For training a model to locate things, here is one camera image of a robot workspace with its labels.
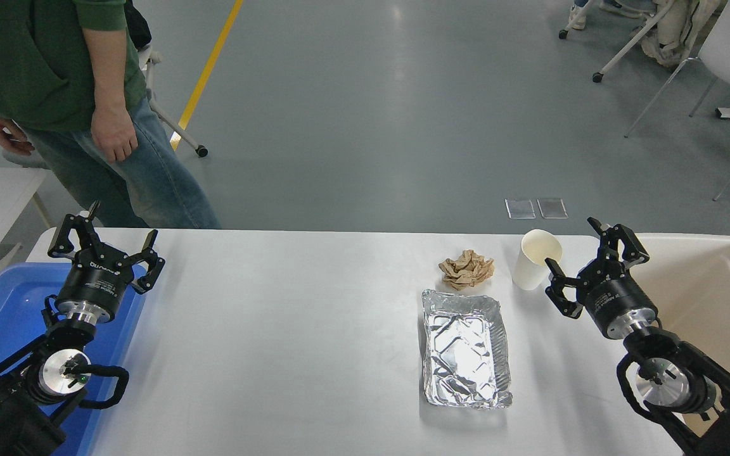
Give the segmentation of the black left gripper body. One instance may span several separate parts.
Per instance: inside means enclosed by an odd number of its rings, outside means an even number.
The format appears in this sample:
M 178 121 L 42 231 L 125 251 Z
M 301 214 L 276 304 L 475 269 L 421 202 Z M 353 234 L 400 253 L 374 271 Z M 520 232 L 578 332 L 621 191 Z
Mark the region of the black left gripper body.
M 121 256 L 92 252 L 75 255 L 72 269 L 57 295 L 57 309 L 69 312 L 73 303 L 88 303 L 104 312 L 118 312 L 125 289 L 134 279 L 133 269 Z

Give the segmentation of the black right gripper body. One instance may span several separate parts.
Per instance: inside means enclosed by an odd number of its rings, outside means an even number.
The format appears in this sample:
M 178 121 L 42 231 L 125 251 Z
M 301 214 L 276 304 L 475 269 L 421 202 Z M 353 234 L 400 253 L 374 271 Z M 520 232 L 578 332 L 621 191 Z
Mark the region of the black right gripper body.
M 629 276 L 591 289 L 584 306 L 603 336 L 628 336 L 657 320 L 657 307 Z

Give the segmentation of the person's left hand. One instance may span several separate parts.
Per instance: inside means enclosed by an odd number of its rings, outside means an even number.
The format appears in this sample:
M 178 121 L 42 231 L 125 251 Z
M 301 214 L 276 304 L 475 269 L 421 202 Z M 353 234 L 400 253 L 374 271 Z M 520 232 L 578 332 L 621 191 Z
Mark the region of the person's left hand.
M 139 146 L 132 118 L 121 104 L 96 106 L 91 132 L 94 144 L 108 163 L 125 161 Z

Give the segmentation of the person's right hand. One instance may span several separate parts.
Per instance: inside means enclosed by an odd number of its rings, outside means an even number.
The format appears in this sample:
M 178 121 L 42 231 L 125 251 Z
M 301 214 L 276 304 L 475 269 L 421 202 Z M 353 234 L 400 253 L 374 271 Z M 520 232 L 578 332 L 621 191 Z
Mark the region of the person's right hand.
M 18 156 L 31 156 L 35 147 L 12 120 L 0 118 L 0 147 Z

